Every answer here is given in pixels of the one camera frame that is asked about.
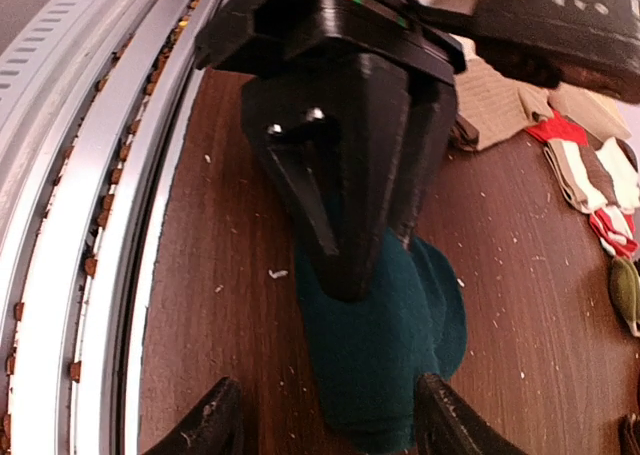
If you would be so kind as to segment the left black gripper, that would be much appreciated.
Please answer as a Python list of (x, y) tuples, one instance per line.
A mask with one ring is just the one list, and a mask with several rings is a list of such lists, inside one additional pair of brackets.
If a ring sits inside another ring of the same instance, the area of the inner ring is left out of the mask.
[[(228, 0), (195, 38), (198, 68), (260, 77), (341, 59), (251, 80), (241, 123), (321, 288), (355, 302), (388, 213), (411, 243), (456, 119), (449, 84), (466, 69), (461, 43), (403, 0)], [(393, 64), (442, 82), (415, 89), (409, 107), (408, 75)]]

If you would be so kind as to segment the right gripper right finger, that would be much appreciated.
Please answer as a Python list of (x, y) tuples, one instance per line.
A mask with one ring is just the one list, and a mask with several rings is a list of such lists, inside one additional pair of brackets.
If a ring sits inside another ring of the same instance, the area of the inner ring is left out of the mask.
[(419, 454), (524, 454), (436, 374), (417, 381), (414, 432)]

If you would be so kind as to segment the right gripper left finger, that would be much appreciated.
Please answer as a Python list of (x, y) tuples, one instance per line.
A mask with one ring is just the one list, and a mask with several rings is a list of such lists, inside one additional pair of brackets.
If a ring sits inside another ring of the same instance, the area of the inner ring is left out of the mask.
[(189, 413), (144, 455), (244, 453), (241, 385), (221, 378)]

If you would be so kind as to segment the dark teal sock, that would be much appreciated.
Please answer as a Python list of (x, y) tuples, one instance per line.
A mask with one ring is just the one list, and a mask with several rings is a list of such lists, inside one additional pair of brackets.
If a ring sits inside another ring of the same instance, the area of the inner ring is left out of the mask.
[(326, 295), (302, 246), (295, 279), (326, 424), (365, 454), (412, 448), (418, 378), (450, 379), (466, 351), (463, 294), (447, 257), (388, 230), (364, 300)]

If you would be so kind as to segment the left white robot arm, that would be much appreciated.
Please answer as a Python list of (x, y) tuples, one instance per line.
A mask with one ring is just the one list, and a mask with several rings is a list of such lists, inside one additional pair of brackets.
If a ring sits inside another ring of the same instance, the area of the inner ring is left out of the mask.
[(198, 68), (247, 74), (242, 127), (323, 291), (370, 287), (387, 231), (407, 241), (457, 113), (461, 39), (500, 74), (639, 100), (637, 0), (229, 0)]

